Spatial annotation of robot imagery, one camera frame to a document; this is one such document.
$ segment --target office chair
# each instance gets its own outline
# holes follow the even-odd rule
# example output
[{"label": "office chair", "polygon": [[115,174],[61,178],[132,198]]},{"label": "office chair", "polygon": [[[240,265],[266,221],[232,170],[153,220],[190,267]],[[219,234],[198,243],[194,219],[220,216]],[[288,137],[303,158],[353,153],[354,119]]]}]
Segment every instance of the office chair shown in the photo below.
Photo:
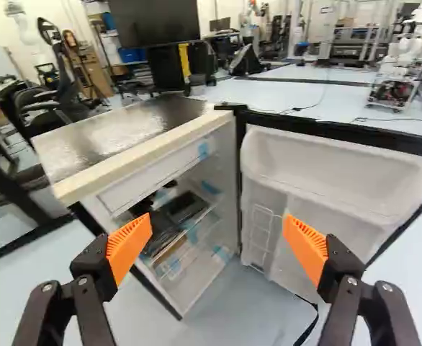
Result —
[{"label": "office chair", "polygon": [[89,111],[101,104],[100,100],[85,102],[78,98],[78,87],[67,72],[65,58],[69,63],[62,35],[59,29],[46,19],[38,18],[37,26],[43,40],[52,47],[59,70],[59,84],[56,90],[36,86],[18,92],[15,104],[19,114],[33,110],[45,110],[28,126],[31,136],[53,130],[69,123],[86,119]]}]

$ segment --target blue bin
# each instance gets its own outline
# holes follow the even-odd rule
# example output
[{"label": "blue bin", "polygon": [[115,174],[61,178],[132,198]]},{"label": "blue bin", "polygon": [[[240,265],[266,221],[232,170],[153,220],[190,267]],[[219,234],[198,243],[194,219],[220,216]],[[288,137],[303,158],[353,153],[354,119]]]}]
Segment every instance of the blue bin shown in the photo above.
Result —
[{"label": "blue bin", "polygon": [[123,63],[145,61],[145,49],[141,48],[118,48],[118,54]]}]

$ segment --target beige trim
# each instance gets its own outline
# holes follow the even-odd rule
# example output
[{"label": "beige trim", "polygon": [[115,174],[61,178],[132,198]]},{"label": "beige trim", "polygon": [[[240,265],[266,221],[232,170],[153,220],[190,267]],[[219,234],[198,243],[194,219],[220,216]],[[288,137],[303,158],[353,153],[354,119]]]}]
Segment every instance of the beige trim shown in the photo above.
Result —
[{"label": "beige trim", "polygon": [[129,176],[169,151],[219,128],[230,121],[232,116],[232,112],[210,112],[202,115],[55,183],[54,195],[65,206],[70,206]]}]

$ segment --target television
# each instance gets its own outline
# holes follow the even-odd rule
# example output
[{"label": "television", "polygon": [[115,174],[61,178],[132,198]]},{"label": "television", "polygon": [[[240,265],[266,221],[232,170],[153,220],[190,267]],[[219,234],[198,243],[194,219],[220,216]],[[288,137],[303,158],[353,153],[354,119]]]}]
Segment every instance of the television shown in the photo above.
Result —
[{"label": "television", "polygon": [[124,48],[199,39],[197,0],[109,0],[109,7]]}]

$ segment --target fridge countertop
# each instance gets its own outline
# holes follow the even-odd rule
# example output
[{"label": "fridge countertop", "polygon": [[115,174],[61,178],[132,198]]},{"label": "fridge countertop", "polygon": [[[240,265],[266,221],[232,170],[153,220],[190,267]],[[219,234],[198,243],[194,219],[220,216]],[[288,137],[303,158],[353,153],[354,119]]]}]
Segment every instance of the fridge countertop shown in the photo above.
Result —
[{"label": "fridge countertop", "polygon": [[214,104],[163,95],[33,138],[54,195],[70,206],[232,118]]}]

